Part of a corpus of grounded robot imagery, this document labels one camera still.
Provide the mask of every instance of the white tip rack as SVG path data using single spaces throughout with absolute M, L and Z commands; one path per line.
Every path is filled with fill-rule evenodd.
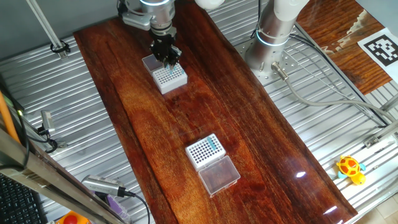
M 170 92 L 188 82 L 187 74 L 180 64 L 176 64 L 173 70 L 168 67 L 164 68 L 160 62 L 156 61 L 154 55 L 145 57 L 142 61 L 162 94 Z

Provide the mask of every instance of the gray cable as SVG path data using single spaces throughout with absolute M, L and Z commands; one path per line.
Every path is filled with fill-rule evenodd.
M 329 102 L 312 102 L 302 98 L 293 88 L 292 84 L 290 83 L 289 79 L 285 80 L 286 85 L 290 88 L 291 92 L 298 98 L 299 101 L 311 106 L 330 106 L 330 105 L 340 105 L 340 104 L 352 104 L 352 105 L 359 105 L 364 106 L 366 108 L 374 109 L 375 111 L 379 112 L 381 115 L 388 118 L 391 122 L 394 122 L 395 119 L 387 114 L 385 111 L 381 110 L 380 108 L 370 105 L 365 102 L 356 101 L 356 100 L 338 100 L 338 101 L 329 101 Z

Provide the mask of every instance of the wooden board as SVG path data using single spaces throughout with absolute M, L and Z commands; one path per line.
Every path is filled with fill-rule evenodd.
M 310 0 L 297 22 L 363 94 L 391 81 L 357 44 L 384 27 L 355 0 Z
M 188 84 L 165 95 L 141 61 L 150 54 L 147 32 L 113 19 L 75 33 L 156 222 L 338 223 L 356 215 L 207 13 L 196 4 L 176 12 Z M 213 198 L 185 154 L 211 133 L 241 175 Z

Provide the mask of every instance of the reddish-brown wood surface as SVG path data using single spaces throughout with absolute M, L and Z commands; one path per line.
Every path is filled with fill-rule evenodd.
M 357 44 L 384 27 L 355 0 L 310 0 L 297 22 L 363 94 L 391 81 Z
M 147 32 L 113 19 L 75 33 L 156 222 L 338 223 L 356 215 L 206 12 L 196 4 L 176 12 L 188 84 L 165 95 L 141 61 L 150 54 Z M 211 133 L 241 175 L 213 198 L 185 154 Z

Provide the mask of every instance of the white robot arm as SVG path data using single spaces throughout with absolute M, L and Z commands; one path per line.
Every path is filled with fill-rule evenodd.
M 130 8 L 133 1 L 121 0 L 118 11 L 123 22 L 139 29 L 148 30 L 153 38 L 150 50 L 164 67 L 173 67 L 181 56 L 181 51 L 174 46 L 177 30 L 172 26 L 175 15 L 175 0 L 139 0 L 142 12 Z M 215 9 L 224 0 L 195 0 L 204 9 Z
M 296 18 L 309 0 L 269 0 L 262 11 L 256 38 L 245 54 L 246 63 L 260 82 L 273 73 L 271 65 L 282 60 L 282 52 Z

